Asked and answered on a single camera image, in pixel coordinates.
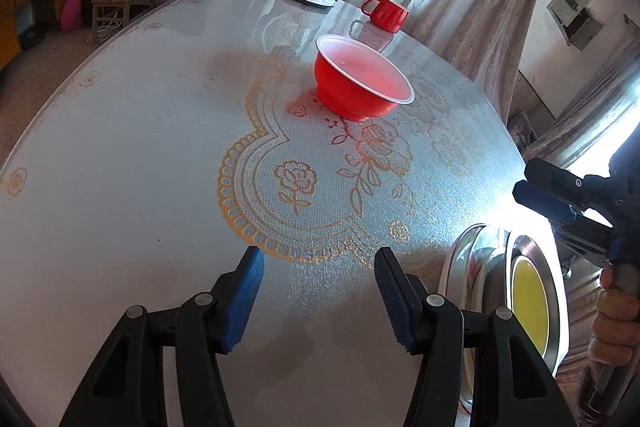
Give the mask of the right hand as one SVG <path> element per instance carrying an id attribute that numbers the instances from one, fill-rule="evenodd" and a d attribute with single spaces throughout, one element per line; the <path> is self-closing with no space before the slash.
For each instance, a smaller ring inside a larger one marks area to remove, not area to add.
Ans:
<path id="1" fill-rule="evenodd" d="M 614 286 L 612 267 L 601 272 L 600 285 L 588 349 L 591 367 L 625 366 L 639 344 L 639 300 Z"/>

